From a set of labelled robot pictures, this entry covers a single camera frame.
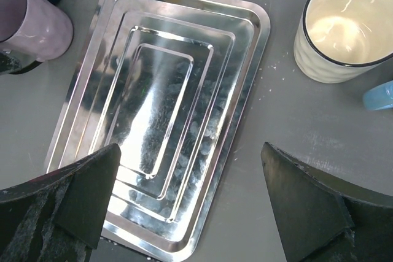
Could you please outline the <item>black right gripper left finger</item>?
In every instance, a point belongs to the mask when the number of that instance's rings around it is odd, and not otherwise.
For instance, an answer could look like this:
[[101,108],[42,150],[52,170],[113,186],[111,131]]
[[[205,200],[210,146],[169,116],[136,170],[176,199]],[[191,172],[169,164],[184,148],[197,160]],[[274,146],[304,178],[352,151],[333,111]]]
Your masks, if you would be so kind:
[[117,144],[1,190],[1,261],[89,261],[120,164]]

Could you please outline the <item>blue butterfly mug orange inside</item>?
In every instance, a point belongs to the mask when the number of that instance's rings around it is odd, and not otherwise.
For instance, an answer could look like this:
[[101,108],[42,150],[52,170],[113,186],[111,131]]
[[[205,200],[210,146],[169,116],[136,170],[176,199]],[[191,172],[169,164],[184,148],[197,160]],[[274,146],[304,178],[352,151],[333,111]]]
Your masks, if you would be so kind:
[[368,110],[391,109],[393,105],[393,81],[389,81],[368,90],[363,95],[364,107]]

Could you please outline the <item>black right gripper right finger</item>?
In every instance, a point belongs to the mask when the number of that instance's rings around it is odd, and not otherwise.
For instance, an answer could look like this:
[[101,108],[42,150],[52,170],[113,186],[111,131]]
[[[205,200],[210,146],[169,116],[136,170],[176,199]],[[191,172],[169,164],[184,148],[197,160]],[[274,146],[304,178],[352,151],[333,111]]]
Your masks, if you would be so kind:
[[263,173],[287,261],[392,261],[392,196],[265,142]]

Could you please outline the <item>lilac ceramic mug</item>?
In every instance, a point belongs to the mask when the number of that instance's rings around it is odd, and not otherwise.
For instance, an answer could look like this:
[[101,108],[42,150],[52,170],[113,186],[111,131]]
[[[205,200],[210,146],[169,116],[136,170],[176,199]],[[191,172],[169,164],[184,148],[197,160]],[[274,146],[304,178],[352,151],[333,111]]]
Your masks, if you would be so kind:
[[19,59],[5,55],[1,57],[1,74],[26,72],[60,57],[69,48],[73,34],[71,19],[48,0],[1,0],[1,50],[34,58],[22,66]]

